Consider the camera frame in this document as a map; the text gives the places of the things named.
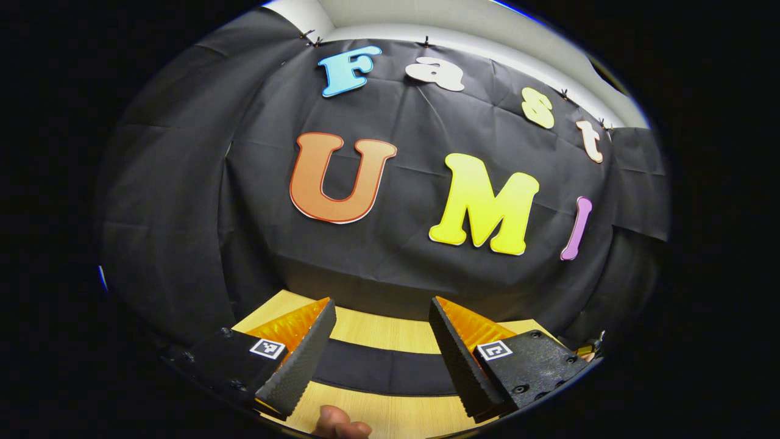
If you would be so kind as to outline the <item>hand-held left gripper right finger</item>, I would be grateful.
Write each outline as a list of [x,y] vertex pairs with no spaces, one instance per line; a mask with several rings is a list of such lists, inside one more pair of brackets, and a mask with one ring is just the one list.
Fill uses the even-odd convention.
[[497,323],[438,296],[428,321],[466,415],[476,423],[562,391],[601,354],[601,336],[570,348],[535,320]]

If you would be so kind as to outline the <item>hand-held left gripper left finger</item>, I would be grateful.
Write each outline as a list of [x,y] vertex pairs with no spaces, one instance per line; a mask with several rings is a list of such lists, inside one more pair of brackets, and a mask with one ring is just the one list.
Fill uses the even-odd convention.
[[246,332],[220,327],[168,363],[226,405],[285,420],[314,377],[336,322],[335,302],[325,297]]

